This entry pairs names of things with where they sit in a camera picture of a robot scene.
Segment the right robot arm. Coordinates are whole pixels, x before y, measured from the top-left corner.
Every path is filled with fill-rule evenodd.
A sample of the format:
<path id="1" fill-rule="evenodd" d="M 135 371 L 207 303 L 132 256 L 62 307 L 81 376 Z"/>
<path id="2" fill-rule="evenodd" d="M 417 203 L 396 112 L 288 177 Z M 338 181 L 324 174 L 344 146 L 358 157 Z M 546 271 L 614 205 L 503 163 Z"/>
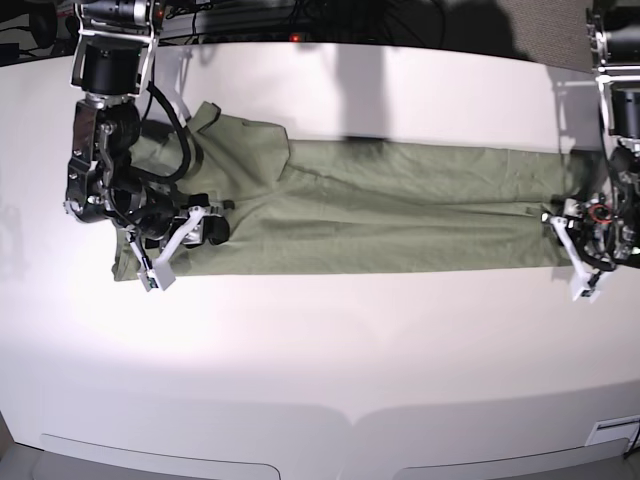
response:
<path id="1" fill-rule="evenodd" d="M 110 222 L 132 246 L 144 271 L 158 267 L 146 248 L 170 259 L 176 248 L 221 245 L 230 237 L 231 200 L 184 196 L 177 183 L 192 162 L 187 130 L 151 72 L 170 1 L 77 1 L 78 42 L 71 84 L 84 93 L 75 107 L 64 207 L 81 223 Z M 176 170 L 136 167 L 132 148 L 143 117 L 136 100 L 147 92 L 167 114 L 181 152 Z"/>

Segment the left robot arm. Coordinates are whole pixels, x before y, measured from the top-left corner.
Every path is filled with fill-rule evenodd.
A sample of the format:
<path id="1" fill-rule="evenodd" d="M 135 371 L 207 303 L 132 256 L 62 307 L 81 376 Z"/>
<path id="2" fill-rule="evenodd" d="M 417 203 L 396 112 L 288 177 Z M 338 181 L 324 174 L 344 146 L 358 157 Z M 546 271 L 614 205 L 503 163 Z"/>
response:
<path id="1" fill-rule="evenodd" d="M 618 268 L 639 266 L 639 8 L 595 1 L 586 28 L 599 156 L 581 189 L 541 215 L 571 261 L 575 300 L 596 299 Z"/>

